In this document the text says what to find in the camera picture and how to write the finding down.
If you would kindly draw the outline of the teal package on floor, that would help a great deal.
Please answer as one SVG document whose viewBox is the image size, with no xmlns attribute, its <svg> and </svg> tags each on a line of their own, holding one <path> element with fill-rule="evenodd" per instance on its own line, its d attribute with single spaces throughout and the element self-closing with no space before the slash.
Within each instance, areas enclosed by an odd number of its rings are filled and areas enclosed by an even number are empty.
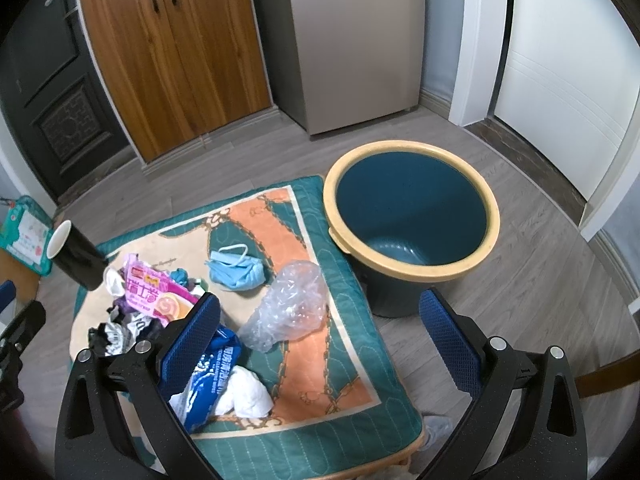
<svg viewBox="0 0 640 480">
<path fill-rule="evenodd" d="M 1 248 L 40 276 L 51 273 L 47 247 L 53 221 L 28 195 L 1 199 L 6 215 L 1 221 Z"/>
</svg>

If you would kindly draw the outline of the teal bin with yellow rim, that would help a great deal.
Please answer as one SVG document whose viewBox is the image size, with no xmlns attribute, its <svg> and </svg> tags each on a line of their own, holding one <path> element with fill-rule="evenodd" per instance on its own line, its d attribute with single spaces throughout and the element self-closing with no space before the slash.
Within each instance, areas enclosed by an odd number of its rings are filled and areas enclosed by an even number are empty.
<svg viewBox="0 0 640 480">
<path fill-rule="evenodd" d="M 341 156 L 324 179 L 323 207 L 329 236 L 381 318 L 416 314 L 425 289 L 475 270 L 500 233 L 482 175 L 418 141 L 376 141 Z"/>
</svg>

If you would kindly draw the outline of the white door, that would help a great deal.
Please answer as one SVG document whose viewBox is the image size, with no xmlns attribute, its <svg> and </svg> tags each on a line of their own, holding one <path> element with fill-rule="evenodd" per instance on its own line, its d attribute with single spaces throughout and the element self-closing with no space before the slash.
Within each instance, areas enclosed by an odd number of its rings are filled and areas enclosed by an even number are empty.
<svg viewBox="0 0 640 480">
<path fill-rule="evenodd" d="M 495 113 L 590 198 L 639 95 L 639 46 L 611 0 L 514 0 Z"/>
</svg>

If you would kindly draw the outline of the blue face mask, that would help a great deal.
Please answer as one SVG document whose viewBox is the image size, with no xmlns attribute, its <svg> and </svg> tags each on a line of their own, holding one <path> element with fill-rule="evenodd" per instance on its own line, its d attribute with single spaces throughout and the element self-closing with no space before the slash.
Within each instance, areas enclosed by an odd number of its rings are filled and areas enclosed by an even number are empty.
<svg viewBox="0 0 640 480">
<path fill-rule="evenodd" d="M 233 244 L 212 250 L 205 265 L 209 278 L 232 292 L 250 292 L 267 281 L 262 259 L 252 257 L 247 244 Z"/>
</svg>

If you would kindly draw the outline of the wooden cabinet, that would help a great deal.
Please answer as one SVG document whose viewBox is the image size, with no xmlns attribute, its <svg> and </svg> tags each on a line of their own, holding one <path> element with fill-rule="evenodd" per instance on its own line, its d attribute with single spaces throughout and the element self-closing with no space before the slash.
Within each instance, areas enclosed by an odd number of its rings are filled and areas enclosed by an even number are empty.
<svg viewBox="0 0 640 480">
<path fill-rule="evenodd" d="M 114 109 L 144 162 L 268 110 L 253 0 L 79 0 Z"/>
</svg>

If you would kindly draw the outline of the pink snack wrapper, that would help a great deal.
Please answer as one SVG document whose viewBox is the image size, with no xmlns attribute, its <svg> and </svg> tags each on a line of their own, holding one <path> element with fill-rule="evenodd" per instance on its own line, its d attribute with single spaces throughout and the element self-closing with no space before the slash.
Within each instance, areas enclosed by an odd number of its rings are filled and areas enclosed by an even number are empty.
<svg viewBox="0 0 640 480">
<path fill-rule="evenodd" d="M 168 274 L 151 268 L 135 254 L 129 254 L 124 265 L 125 300 L 129 307 L 163 326 L 185 318 L 198 302 L 185 287 Z"/>
</svg>

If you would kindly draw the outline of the beige refrigerator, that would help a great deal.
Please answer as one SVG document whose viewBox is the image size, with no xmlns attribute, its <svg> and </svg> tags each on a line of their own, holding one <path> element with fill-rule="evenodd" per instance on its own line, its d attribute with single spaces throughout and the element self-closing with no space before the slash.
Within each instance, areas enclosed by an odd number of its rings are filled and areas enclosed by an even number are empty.
<svg viewBox="0 0 640 480">
<path fill-rule="evenodd" d="M 426 0 L 254 0 L 274 104 L 306 133 L 419 103 Z"/>
</svg>

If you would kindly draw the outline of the clear plastic bag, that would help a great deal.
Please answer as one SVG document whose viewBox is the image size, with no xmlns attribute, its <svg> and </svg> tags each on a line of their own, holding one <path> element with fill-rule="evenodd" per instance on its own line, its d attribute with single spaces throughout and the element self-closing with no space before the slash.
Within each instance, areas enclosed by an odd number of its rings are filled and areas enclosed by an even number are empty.
<svg viewBox="0 0 640 480">
<path fill-rule="evenodd" d="M 318 330 L 328 310 L 329 289 L 318 264 L 287 263 L 273 279 L 238 336 L 250 350 L 266 353 L 275 344 Z"/>
</svg>

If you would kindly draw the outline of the blue wet wipes pack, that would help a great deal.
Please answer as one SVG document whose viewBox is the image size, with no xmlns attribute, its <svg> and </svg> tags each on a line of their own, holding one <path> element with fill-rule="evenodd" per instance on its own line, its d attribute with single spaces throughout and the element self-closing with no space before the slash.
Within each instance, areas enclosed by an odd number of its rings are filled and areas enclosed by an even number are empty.
<svg viewBox="0 0 640 480">
<path fill-rule="evenodd" d="M 241 351 L 242 344 L 236 333 L 219 325 L 184 389 L 169 399 L 169 405 L 188 434 L 207 424 Z"/>
</svg>

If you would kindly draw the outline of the white tissue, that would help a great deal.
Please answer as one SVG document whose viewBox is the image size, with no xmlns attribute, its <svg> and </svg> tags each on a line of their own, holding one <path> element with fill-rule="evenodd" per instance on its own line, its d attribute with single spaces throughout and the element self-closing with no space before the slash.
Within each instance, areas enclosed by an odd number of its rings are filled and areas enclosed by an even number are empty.
<svg viewBox="0 0 640 480">
<path fill-rule="evenodd" d="M 214 406 L 214 415 L 233 413 L 239 418 L 266 418 L 272 409 L 273 400 L 258 376 L 245 367 L 235 365 Z"/>
</svg>

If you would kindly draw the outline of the black ornate door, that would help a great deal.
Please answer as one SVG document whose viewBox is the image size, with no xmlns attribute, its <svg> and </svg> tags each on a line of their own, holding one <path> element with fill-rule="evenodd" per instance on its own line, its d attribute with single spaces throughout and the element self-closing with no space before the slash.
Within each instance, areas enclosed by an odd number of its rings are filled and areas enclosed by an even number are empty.
<svg viewBox="0 0 640 480">
<path fill-rule="evenodd" d="M 25 1 L 1 36 L 1 106 L 54 200 L 129 145 L 94 68 L 77 0 Z"/>
</svg>

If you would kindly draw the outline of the teal orange quilted mat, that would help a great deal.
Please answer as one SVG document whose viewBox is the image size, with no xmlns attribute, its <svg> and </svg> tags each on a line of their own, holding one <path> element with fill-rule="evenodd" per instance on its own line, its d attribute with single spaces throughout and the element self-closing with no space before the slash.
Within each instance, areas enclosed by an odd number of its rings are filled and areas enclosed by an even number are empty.
<svg viewBox="0 0 640 480">
<path fill-rule="evenodd" d="M 350 479 L 423 420 L 306 177 L 101 245 L 55 439 L 61 479 Z"/>
</svg>

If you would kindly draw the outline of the teal crumpled cloth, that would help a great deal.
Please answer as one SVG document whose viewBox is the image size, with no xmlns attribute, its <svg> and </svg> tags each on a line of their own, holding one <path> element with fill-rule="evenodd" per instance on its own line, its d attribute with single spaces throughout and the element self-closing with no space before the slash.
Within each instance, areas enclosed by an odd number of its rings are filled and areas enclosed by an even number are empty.
<svg viewBox="0 0 640 480">
<path fill-rule="evenodd" d="M 177 283 L 178 285 L 184 288 L 189 287 L 189 274 L 183 268 L 178 268 L 176 270 L 170 271 L 169 277 L 171 281 Z"/>
</svg>

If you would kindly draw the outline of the black white crumpled wrapper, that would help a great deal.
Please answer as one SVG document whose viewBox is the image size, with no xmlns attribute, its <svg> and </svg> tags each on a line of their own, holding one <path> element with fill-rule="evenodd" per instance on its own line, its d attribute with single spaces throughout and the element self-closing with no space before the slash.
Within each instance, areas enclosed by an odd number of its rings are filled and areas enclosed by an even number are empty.
<svg viewBox="0 0 640 480">
<path fill-rule="evenodd" d="M 97 356 L 119 356 L 142 340 L 153 340 L 163 330 L 158 318 L 145 315 L 124 304 L 113 304 L 108 318 L 88 330 L 88 347 Z"/>
</svg>

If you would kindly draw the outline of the black paper cup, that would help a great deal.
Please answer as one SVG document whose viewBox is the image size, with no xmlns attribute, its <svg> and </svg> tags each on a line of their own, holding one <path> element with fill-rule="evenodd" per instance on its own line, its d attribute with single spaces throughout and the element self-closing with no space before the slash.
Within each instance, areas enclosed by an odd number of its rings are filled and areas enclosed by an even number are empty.
<svg viewBox="0 0 640 480">
<path fill-rule="evenodd" d="M 102 285 L 108 266 L 107 258 L 70 220 L 62 221 L 54 230 L 47 246 L 47 258 L 88 290 Z"/>
</svg>

